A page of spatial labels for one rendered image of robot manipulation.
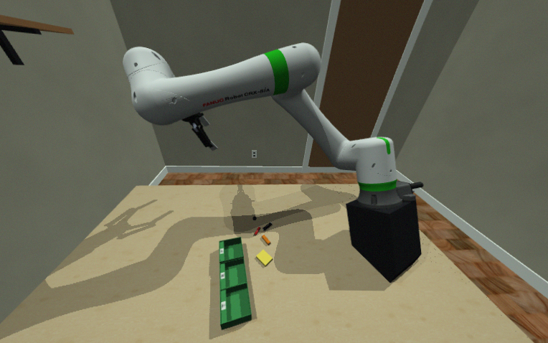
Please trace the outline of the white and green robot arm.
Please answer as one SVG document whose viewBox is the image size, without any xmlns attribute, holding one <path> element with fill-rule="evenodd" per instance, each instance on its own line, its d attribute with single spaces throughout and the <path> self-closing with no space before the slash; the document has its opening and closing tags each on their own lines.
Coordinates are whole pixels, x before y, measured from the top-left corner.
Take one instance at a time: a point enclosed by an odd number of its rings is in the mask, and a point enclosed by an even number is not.
<svg viewBox="0 0 548 343">
<path fill-rule="evenodd" d="M 413 189 L 423 187 L 422 182 L 397 181 L 392 139 L 349 141 L 318 109 L 305 91 L 321 69 L 320 55 L 310 44 L 294 44 L 184 77 L 175 77 L 157 52 L 134 47 L 125 53 L 123 68 L 133 107 L 150 123 L 165 126 L 221 105 L 271 96 L 305 128 L 333 166 L 356 171 L 359 205 L 398 207 L 402 201 L 416 200 Z"/>
</svg>

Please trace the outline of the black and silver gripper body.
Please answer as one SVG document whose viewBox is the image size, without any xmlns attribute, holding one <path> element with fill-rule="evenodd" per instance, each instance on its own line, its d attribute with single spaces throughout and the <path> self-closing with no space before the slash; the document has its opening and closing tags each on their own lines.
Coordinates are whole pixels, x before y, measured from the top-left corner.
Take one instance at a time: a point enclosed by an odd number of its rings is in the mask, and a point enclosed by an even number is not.
<svg viewBox="0 0 548 343">
<path fill-rule="evenodd" d="M 188 118 L 182 119 L 182 120 L 185 121 L 185 122 L 190 122 L 190 124 L 192 124 L 192 125 L 193 125 L 193 123 L 195 123 L 197 126 L 199 126 L 199 122 L 196 119 L 196 118 L 198 118 L 197 115 L 198 115 L 198 113 L 193 115 L 193 116 L 190 116 Z"/>
</svg>

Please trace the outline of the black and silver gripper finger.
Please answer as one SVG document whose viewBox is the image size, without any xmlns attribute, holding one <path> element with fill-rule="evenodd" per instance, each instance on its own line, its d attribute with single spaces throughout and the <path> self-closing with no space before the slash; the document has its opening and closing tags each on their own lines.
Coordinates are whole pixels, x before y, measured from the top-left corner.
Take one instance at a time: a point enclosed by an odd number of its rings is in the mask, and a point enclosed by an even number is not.
<svg viewBox="0 0 548 343">
<path fill-rule="evenodd" d="M 197 121 L 199 122 L 199 125 L 200 127 L 198 127 L 195 123 L 193 123 L 193 132 L 195 132 L 195 134 L 198 136 L 198 138 L 200 139 L 200 141 L 203 143 L 203 145 L 205 147 L 209 147 L 212 151 L 214 151 L 215 149 L 217 149 L 217 147 L 209 140 L 207 134 L 205 133 L 204 129 L 203 129 L 203 125 L 201 124 L 200 122 L 200 119 L 199 118 L 196 118 Z"/>
<path fill-rule="evenodd" d="M 207 119 L 203 116 L 204 114 L 203 113 L 198 113 L 198 117 L 200 119 L 200 122 L 204 125 L 204 126 L 208 126 L 209 125 L 209 122 L 207 121 Z"/>
</svg>

